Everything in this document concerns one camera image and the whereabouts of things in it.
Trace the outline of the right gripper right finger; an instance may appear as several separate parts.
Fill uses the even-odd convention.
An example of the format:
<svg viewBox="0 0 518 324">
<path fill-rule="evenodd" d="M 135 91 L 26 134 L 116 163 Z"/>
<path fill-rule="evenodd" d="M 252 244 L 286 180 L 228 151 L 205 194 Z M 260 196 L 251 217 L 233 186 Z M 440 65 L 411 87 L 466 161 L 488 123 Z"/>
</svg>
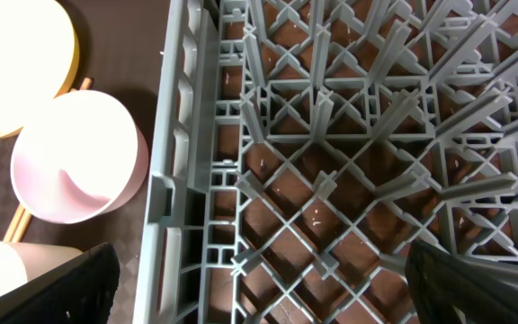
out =
<svg viewBox="0 0 518 324">
<path fill-rule="evenodd" d="M 518 291 L 424 242 L 412 243 L 405 275 L 422 323 L 518 323 Z"/>
</svg>

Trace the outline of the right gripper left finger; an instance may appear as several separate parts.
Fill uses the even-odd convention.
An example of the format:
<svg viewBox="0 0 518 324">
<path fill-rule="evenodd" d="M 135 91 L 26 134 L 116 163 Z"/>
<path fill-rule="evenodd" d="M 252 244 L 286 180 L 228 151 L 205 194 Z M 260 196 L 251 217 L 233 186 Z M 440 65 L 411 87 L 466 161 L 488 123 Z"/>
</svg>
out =
<svg viewBox="0 0 518 324">
<path fill-rule="evenodd" d="M 0 323 L 105 323 L 120 264 L 102 243 L 0 296 Z"/>
</svg>

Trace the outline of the white green cup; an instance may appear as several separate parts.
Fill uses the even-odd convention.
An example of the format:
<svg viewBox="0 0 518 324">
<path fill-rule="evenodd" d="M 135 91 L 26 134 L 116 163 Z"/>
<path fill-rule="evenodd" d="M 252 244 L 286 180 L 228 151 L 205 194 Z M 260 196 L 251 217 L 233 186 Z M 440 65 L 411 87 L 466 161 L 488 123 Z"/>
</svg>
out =
<svg viewBox="0 0 518 324">
<path fill-rule="evenodd" d="M 81 254 L 74 247 L 0 241 L 0 296 Z"/>
</svg>

